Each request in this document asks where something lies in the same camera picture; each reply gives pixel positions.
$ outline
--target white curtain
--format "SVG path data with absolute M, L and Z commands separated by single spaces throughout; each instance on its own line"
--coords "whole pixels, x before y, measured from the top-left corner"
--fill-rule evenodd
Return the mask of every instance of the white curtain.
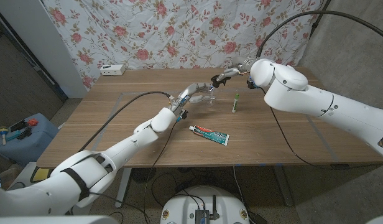
M 255 56 L 265 36 L 290 16 L 319 9 L 320 0 L 43 0 L 90 89 L 103 64 L 127 69 L 225 67 Z M 295 65 L 316 16 L 281 28 L 262 57 Z

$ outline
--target wooden table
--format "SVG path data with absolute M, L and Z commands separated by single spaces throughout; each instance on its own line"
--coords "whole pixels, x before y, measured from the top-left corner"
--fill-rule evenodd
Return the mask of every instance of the wooden table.
M 309 84 L 323 88 L 306 69 L 299 68 Z M 123 104 L 146 91 L 165 91 L 177 96 L 191 83 L 210 82 L 222 68 L 176 70 L 128 70 L 119 77 L 100 77 L 64 127 L 37 161 L 39 167 L 54 168 L 76 153 L 101 125 Z M 264 166 L 304 164 L 285 143 L 269 106 L 260 90 L 250 90 L 247 77 L 235 77 L 222 91 L 214 107 L 205 102 L 187 104 L 188 118 L 173 131 L 156 167 L 188 166 Z M 239 93 L 238 110 L 231 109 Z M 87 147 L 103 151 L 130 136 L 134 128 L 153 118 L 168 99 L 164 95 L 146 95 L 119 113 L 107 128 Z M 313 164 L 353 164 L 383 162 L 383 158 L 352 135 L 304 114 L 275 110 L 294 151 Z M 193 134 L 188 127 L 199 125 L 230 135 L 228 146 Z M 150 167 L 162 150 L 169 130 L 153 145 L 139 151 L 125 166 Z

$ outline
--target black cable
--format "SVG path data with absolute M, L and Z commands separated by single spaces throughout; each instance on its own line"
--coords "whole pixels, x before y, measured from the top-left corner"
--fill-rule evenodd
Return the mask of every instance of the black cable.
M 330 5 L 330 2 L 331 0 L 327 0 L 326 3 L 324 4 L 323 8 L 321 10 L 325 11 L 327 10 L 327 7 L 328 5 Z M 313 35 L 313 32 L 316 30 L 316 28 L 318 27 L 318 23 L 321 21 L 321 18 L 323 17 L 323 14 L 320 14 L 318 17 L 317 17 L 317 20 L 315 23 L 313 23 L 311 25 L 311 31 L 310 31 L 310 35 L 309 35 L 309 39 L 311 38 L 311 36 Z
M 381 35 L 383 37 L 383 31 L 380 30 L 380 28 L 372 25 L 371 23 L 368 23 L 360 18 L 357 18 L 355 16 L 352 16 L 350 14 L 347 14 L 347 13 L 343 13 L 343 12 L 336 12 L 336 11 L 326 11 L 326 10 L 317 10 L 317 11 L 310 11 L 310 12 L 302 12 L 302 13 L 299 13 L 299 14 L 296 14 L 295 16 L 292 16 L 292 17 L 289 17 L 288 19 L 286 19 L 284 22 L 282 22 L 280 25 L 278 25 L 268 36 L 266 36 L 266 38 L 264 39 L 264 41 L 262 42 L 261 46 L 259 46 L 258 48 L 258 52 L 256 53 L 256 57 L 259 58 L 261 56 L 261 53 L 263 51 L 263 48 L 264 48 L 264 45 L 265 43 L 267 42 L 267 40 L 274 34 L 276 33 L 282 26 L 286 25 L 287 23 L 289 23 L 290 21 L 292 21 L 293 19 L 296 19 L 298 17 L 301 17 L 301 16 L 305 16 L 305 15 L 313 15 L 313 14 L 330 14 L 330 15 L 336 15 L 336 16 L 341 16 L 341 17 L 345 17 L 345 18 L 348 18 L 348 19 L 351 19 L 355 22 L 358 22 L 368 28 L 370 28 L 371 30 L 373 30 L 374 32 L 376 32 L 377 34 Z
M 176 180 L 175 176 L 174 176 L 173 174 L 171 174 L 171 173 L 168 173 L 168 172 L 163 173 L 163 174 L 159 175 L 158 177 L 156 177 L 156 178 L 154 179 L 154 181 L 153 181 L 153 183 L 152 183 L 151 193 L 152 193 L 152 195 L 153 195 L 153 198 L 154 198 L 155 202 L 157 202 L 161 207 L 164 207 L 164 206 L 159 202 L 159 200 L 157 199 L 157 197 L 154 195 L 154 191 L 153 191 L 153 189 L 154 189 L 154 184 L 155 184 L 155 182 L 156 182 L 160 177 L 162 177 L 163 175 L 171 175 L 173 181 L 175 182 L 175 185 L 178 187 L 177 180 Z
M 138 99 L 139 97 L 141 96 L 144 96 L 144 95 L 148 95 L 148 94 L 163 94 L 165 96 L 167 96 L 168 98 L 171 96 L 169 95 L 168 93 L 164 93 L 162 91 L 150 91 L 150 92 L 147 92 L 147 93 L 142 93 L 138 96 L 136 96 L 135 98 L 131 99 L 128 103 L 126 103 L 124 106 L 122 106 L 120 109 L 117 110 L 117 112 L 115 112 L 103 125 L 102 127 L 99 128 L 99 130 L 97 132 L 94 133 L 94 135 L 92 135 L 91 138 L 89 138 L 89 140 L 81 147 L 80 150 L 78 150 L 78 152 L 81 152 L 83 151 L 90 143 L 91 141 L 104 129 L 104 127 L 106 127 L 110 121 L 118 114 L 120 113 L 125 107 L 127 107 L 128 105 L 130 105 L 133 101 L 135 101 L 136 99 Z
M 261 87 L 259 87 L 263 92 L 264 94 L 266 95 L 266 91 L 264 89 L 262 89 Z M 288 139 L 287 137 L 285 137 L 285 134 L 283 132 L 283 129 L 281 128 L 281 125 L 279 123 L 279 121 L 277 120 L 277 117 L 272 109 L 272 107 L 270 106 L 269 107 L 270 110 L 272 111 L 272 114 L 273 114 L 273 117 L 274 119 L 276 120 L 276 123 L 277 123 L 277 126 L 279 127 L 280 131 L 281 131 L 281 134 L 283 135 L 283 138 L 285 140 L 285 142 L 287 143 L 287 146 L 290 148 L 290 150 L 292 151 L 292 153 L 298 157 L 298 159 L 300 159 L 301 161 L 303 161 L 304 163 L 308 164 L 308 165 L 311 165 L 313 167 L 316 167 L 316 168 L 319 168 L 319 169 L 326 169 L 326 170 L 350 170 L 350 169 L 355 169 L 355 168 L 363 168 L 363 167 L 370 167 L 370 166 L 382 166 L 383 164 L 366 164 L 366 165 L 361 165 L 361 166 L 354 166 L 354 167 L 342 167 L 342 168 L 335 168 L 335 167 L 332 167 L 332 168 L 329 168 L 329 167 L 322 167 L 322 166 L 318 166 L 318 165 L 314 165 L 314 164 L 311 164 L 310 162 L 302 159 L 291 147 L 290 143 L 288 142 Z
M 117 199 L 115 199 L 115 198 L 113 198 L 113 197 L 110 197 L 109 195 L 105 195 L 105 194 L 101 194 L 101 193 L 96 193 L 96 192 L 90 192 L 90 194 L 93 194 L 93 195 L 99 195 L 99 196 L 104 196 L 104 197 L 106 197 L 106 198 L 108 198 L 108 199 L 114 200 L 115 202 L 118 202 L 118 203 L 121 203 L 121 204 L 130 206 L 130 207 L 132 207 L 132 208 L 135 208 L 136 210 L 138 210 L 138 211 L 140 211 L 141 213 L 143 213 L 144 216 L 145 216 L 145 218 L 147 217 L 147 219 L 149 220 L 149 223 L 150 223 L 150 218 L 149 218 L 149 216 L 146 214 L 146 212 L 144 212 L 142 209 L 140 209 L 140 208 L 138 208 L 138 207 L 136 207 L 136 206 L 134 206 L 134 205 L 128 204 L 128 203 L 126 203 L 126 202 L 122 202 L 122 201 L 117 200 Z
M 112 214 L 120 214 L 121 215 L 121 223 L 122 224 L 124 222 L 124 214 L 122 214 L 121 212 L 112 212 L 109 216 L 111 216 Z
M 200 206 L 199 206 L 198 202 L 196 201 L 196 199 L 194 199 L 194 198 L 198 198 L 198 199 L 200 199 L 200 200 L 203 202 L 203 208 L 204 208 L 204 210 L 205 210 L 205 202 L 204 202 L 204 200 L 203 200 L 202 198 L 200 198 L 199 196 L 196 196 L 196 195 L 190 195 L 190 194 L 176 194 L 176 195 L 172 196 L 171 198 L 176 197 L 176 196 L 188 196 L 188 197 L 191 197 L 191 198 L 197 203 L 197 207 L 198 207 L 198 209 L 200 209 Z
M 145 211 L 146 211 L 146 191 L 147 191 L 147 183 L 148 183 L 148 179 L 149 179 L 149 177 L 150 177 L 150 174 L 151 174 L 151 172 L 152 172 L 152 170 L 153 170 L 154 165 L 155 165 L 155 164 L 157 163 L 157 161 L 161 158 L 161 155 L 162 155 L 162 153 L 164 152 L 164 149 L 165 149 L 165 147 L 167 146 L 167 144 L 168 144 L 168 142 L 169 142 L 169 139 L 171 138 L 171 134 L 172 134 L 173 128 L 175 127 L 176 124 L 177 124 L 177 122 L 175 122 L 175 124 L 173 124 L 172 129 L 171 129 L 171 132 L 169 132 L 169 136 L 168 136 L 167 142 L 165 143 L 165 145 L 164 145 L 164 147 L 162 148 L 162 150 L 161 150 L 159 156 L 157 157 L 157 159 L 154 161 L 152 167 L 150 168 L 149 175 L 147 175 L 147 178 L 146 178 L 146 185 L 145 185 L 145 187 L 144 187 L 144 195 L 143 195 L 143 212 L 144 212 L 144 214 L 145 214 Z

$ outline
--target wire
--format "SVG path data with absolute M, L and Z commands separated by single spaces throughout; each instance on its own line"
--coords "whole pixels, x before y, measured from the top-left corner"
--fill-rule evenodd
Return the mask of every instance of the wire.
M 156 182 L 160 177 L 162 177 L 163 175 L 171 175 L 173 181 L 175 182 L 175 185 L 178 187 L 177 180 L 176 180 L 175 176 L 174 176 L 173 174 L 171 174 L 171 173 L 168 173 L 168 172 L 163 173 L 163 174 L 159 175 L 158 177 L 156 177 L 156 178 L 154 179 L 154 181 L 153 181 L 153 183 L 152 183 L 151 193 L 152 193 L 152 195 L 153 195 L 153 198 L 154 198 L 155 202 L 157 202 L 161 207 L 164 207 L 164 206 L 159 202 L 159 200 L 157 199 L 157 197 L 155 197 L 153 189 L 154 189 L 154 184 L 155 184 L 155 182 Z
M 146 93 L 142 93 L 140 95 L 137 95 L 135 98 L 131 99 L 128 103 L 126 103 L 124 106 L 122 106 L 120 109 L 117 110 L 117 112 L 115 112 L 103 125 L 102 127 L 99 128 L 99 130 L 97 132 L 94 133 L 94 135 L 92 135 L 91 138 L 89 138 L 89 140 L 81 147 L 80 150 L 78 150 L 78 152 L 81 152 L 83 151 L 90 143 L 91 141 L 104 129 L 104 127 L 106 127 L 110 121 L 118 114 L 120 113 L 125 107 L 127 107 L 128 105 L 130 105 L 133 101 L 135 101 L 136 99 L 138 99 L 139 97 L 141 96 L 145 96 L 145 95 L 148 95 L 148 94 L 163 94 L 165 96 L 167 96 L 168 98 L 170 98 L 171 95 L 169 95 L 168 93 L 164 93 L 162 91 L 149 91 L 149 92 L 146 92 Z
M 169 142 L 169 139 L 171 138 L 171 134 L 172 134 L 173 128 L 175 127 L 176 124 L 177 124 L 176 122 L 175 122 L 175 124 L 173 124 L 172 129 L 171 129 L 171 132 L 169 132 L 169 136 L 168 136 L 167 142 L 165 143 L 165 145 L 164 145 L 164 147 L 162 148 L 162 150 L 161 150 L 159 156 L 157 157 L 157 159 L 154 161 L 152 167 L 150 168 L 149 175 L 147 175 L 147 178 L 146 178 L 146 185 L 145 185 L 145 187 L 144 187 L 144 195 L 143 195 L 143 213 L 144 213 L 144 214 L 145 214 L 145 211 L 146 211 L 146 191 L 147 191 L 147 183 L 148 183 L 148 179 L 149 179 L 149 177 L 150 177 L 150 174 L 151 174 L 151 172 L 152 172 L 152 170 L 153 170 L 154 165 L 155 165 L 155 164 L 157 163 L 157 161 L 161 158 L 162 153 L 164 152 L 164 149 L 165 149 L 165 147 L 167 146 L 167 144 L 168 144 L 168 142 Z
M 236 184 L 237 184 L 237 187 L 238 187 L 240 195 L 241 195 L 241 201 L 242 201 L 242 203 L 244 203 L 244 197 L 242 196 L 240 185 L 239 185 L 239 182 L 237 181 L 236 169 L 234 168 L 234 166 L 233 166 L 233 174 L 234 174 L 234 179 L 236 180 Z
M 136 210 L 138 210 L 138 211 L 140 211 L 141 213 L 143 213 L 144 216 L 145 216 L 145 218 L 147 217 L 147 219 L 149 220 L 149 223 L 150 223 L 150 218 L 149 218 L 149 216 L 146 214 L 146 212 L 143 211 L 142 209 L 140 209 L 140 208 L 134 206 L 134 205 L 131 205 L 131 204 L 126 203 L 126 202 L 122 202 L 122 201 L 117 200 L 117 199 L 115 199 L 115 198 L 113 198 L 113 197 L 110 197 L 109 195 L 105 195 L 105 194 L 101 194 L 101 193 L 96 193 L 96 192 L 90 192 L 90 194 L 93 194 L 93 195 L 99 195 L 99 196 L 104 196 L 104 197 L 106 197 L 106 198 L 108 198 L 108 199 L 114 200 L 115 202 L 118 202 L 118 203 L 127 205 L 127 206 L 129 206 L 129 207 L 135 208 Z
M 236 184 L 237 184 L 237 188 L 239 189 L 239 193 L 240 193 L 240 196 L 241 196 L 241 202 L 246 207 L 247 212 L 250 213 L 248 205 L 247 205 L 247 202 L 245 201 L 244 196 L 243 196 L 243 194 L 241 192 L 241 188 L 240 188 L 239 182 L 237 181 L 236 169 L 234 168 L 234 166 L 233 166 L 233 174 L 234 174 L 234 180 L 236 181 Z M 248 219 L 249 219 L 250 222 L 252 222 L 252 224 L 256 224 L 254 221 L 252 221 L 252 219 L 251 219 L 251 217 L 249 215 L 248 215 Z
M 381 35 L 383 37 L 383 31 L 380 30 L 380 28 L 360 19 L 360 18 L 357 18 L 355 16 L 352 16 L 350 14 L 347 14 L 347 13 L 343 13 L 343 12 L 336 12 L 336 11 L 326 11 L 326 10 L 317 10 L 317 11 L 310 11 L 310 12 L 302 12 L 302 13 L 299 13 L 299 14 L 296 14 L 295 16 L 292 16 L 292 17 L 289 17 L 287 20 L 285 20 L 284 22 L 282 22 L 280 25 L 278 25 L 268 36 L 266 36 L 266 38 L 264 39 L 264 41 L 262 42 L 261 46 L 259 46 L 258 48 L 258 52 L 256 53 L 256 57 L 259 58 L 261 56 L 261 53 L 263 51 L 263 48 L 264 48 L 264 45 L 265 43 L 268 41 L 268 39 L 274 34 L 276 33 L 282 26 L 286 25 L 287 23 L 289 23 L 290 21 L 292 21 L 293 19 L 296 19 L 298 17 L 301 17 L 301 16 L 305 16 L 305 15 L 313 15 L 313 14 L 330 14 L 330 15 L 336 15 L 336 16 L 341 16 L 341 17 L 345 17 L 345 18 L 348 18 L 348 19 L 351 19 L 355 22 L 358 22 L 368 28 L 370 28 L 371 30 L 373 30 L 374 32 L 376 32 L 377 34 Z
M 261 87 L 259 87 L 259 88 L 260 88 L 260 89 L 264 92 L 264 94 L 266 95 L 266 91 L 265 91 L 264 89 L 262 89 Z M 277 117 L 276 117 L 276 115 L 275 115 L 275 113 L 274 113 L 274 111 L 273 111 L 273 108 L 272 108 L 271 106 L 270 106 L 269 108 L 270 108 L 270 110 L 272 111 L 273 117 L 274 117 L 274 119 L 276 120 L 277 126 L 279 127 L 279 129 L 280 129 L 280 131 L 281 131 L 281 134 L 283 135 L 283 138 L 284 138 L 285 142 L 287 143 L 287 146 L 290 148 L 290 150 L 292 151 L 292 153 L 293 153 L 296 157 L 298 157 L 298 159 L 300 159 L 301 161 L 303 161 L 304 163 L 306 163 L 306 164 L 308 164 L 308 165 L 311 165 L 311 166 L 313 166 L 313 167 L 316 167 L 316 168 L 319 168 L 319 169 L 325 169 L 325 170 L 350 170 L 350 169 L 355 169 L 355 168 L 363 168 L 363 167 L 381 166 L 381 165 L 383 165 L 383 163 L 382 163 L 382 164 L 366 164 L 366 165 L 361 165 L 361 166 L 342 167 L 342 168 L 335 168 L 335 167 L 331 167 L 331 168 L 329 168 L 329 167 L 323 167 L 323 166 L 314 165 L 314 164 L 312 164 L 312 163 L 310 163 L 310 162 L 308 162 L 308 161 L 302 159 L 302 158 L 301 158 L 301 157 L 300 157 L 300 156 L 299 156 L 299 155 L 292 149 L 290 143 L 288 142 L 287 137 L 285 137 L 284 131 L 283 131 L 283 129 L 281 128 L 281 125 L 280 125 L 279 121 L 277 120 Z
M 121 215 L 121 223 L 120 224 L 122 224 L 124 222 L 124 214 L 122 214 L 121 212 L 113 212 L 109 216 L 111 216 L 112 214 L 116 214 L 116 213 Z
M 194 198 L 196 197 L 196 198 L 200 199 L 200 200 L 203 202 L 203 208 L 204 208 L 204 210 L 205 210 L 205 202 L 204 202 L 204 200 L 203 200 L 202 198 L 200 198 L 199 196 L 196 196 L 196 195 L 190 195 L 190 194 L 176 194 L 176 195 L 172 196 L 171 198 L 176 197 L 176 196 L 189 196 L 189 197 L 191 197 L 191 198 L 197 203 L 197 207 L 198 207 L 198 209 L 200 209 L 200 206 L 199 206 L 198 202 L 194 199 Z

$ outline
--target white power strip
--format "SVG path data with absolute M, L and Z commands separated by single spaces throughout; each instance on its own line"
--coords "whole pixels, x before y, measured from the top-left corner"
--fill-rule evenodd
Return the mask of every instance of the white power strip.
M 102 75 L 122 75 L 125 72 L 125 65 L 102 65 L 100 73 Z

